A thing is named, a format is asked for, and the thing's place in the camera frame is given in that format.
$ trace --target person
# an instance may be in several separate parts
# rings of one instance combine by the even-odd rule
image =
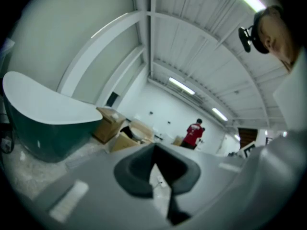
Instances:
[[[194,146],[194,149],[197,147],[198,143],[202,142],[202,139],[201,138],[197,138],[196,139],[196,143],[195,143],[195,146]]]
[[[187,129],[187,135],[183,139],[181,143],[181,147],[189,148],[194,150],[196,145],[196,139],[201,138],[203,129],[201,127],[202,120],[200,118],[197,119],[195,124],[192,124]]]
[[[254,24],[250,28],[252,28],[250,36],[248,29],[244,29],[247,35],[245,40],[252,41],[260,53],[271,53],[277,57],[290,72],[301,52],[302,44],[295,40],[287,26],[283,9],[273,5],[257,12]]]

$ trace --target freestanding bathtub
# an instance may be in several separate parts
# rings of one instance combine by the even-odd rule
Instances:
[[[38,159],[58,162],[84,145],[102,115],[94,105],[8,72],[3,78],[4,104],[20,142]]]

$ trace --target black trim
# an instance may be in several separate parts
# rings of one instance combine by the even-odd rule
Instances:
[[[154,135],[154,137],[159,138],[160,140],[163,140],[163,138],[161,138],[161,137],[159,137],[157,135]]]
[[[112,92],[108,98],[108,100],[106,101],[106,106],[112,107],[115,100],[119,97],[118,94],[116,94],[115,92]]]
[[[114,168],[114,176],[127,193],[152,198],[153,189],[149,184],[149,176],[155,163],[174,196],[189,192],[201,175],[196,162],[162,144],[153,143],[118,162]]]

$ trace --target white ceiling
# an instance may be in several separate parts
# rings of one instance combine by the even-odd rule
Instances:
[[[252,25],[242,0],[151,1],[150,78],[209,112],[216,107],[226,127],[285,129],[273,92],[287,72],[271,55],[252,47],[246,53],[237,29]],[[173,77],[195,91],[191,96],[168,81]]]

